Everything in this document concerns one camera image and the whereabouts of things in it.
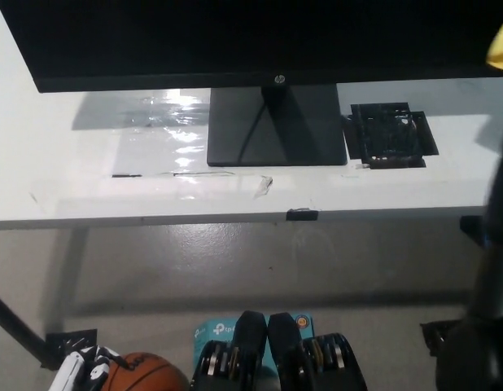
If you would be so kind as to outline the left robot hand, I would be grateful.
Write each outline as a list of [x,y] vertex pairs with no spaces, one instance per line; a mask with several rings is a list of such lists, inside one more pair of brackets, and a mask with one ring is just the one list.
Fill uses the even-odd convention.
[[128,367],[117,352],[105,346],[73,351],[64,359],[49,391],[100,390],[109,377],[111,362]]

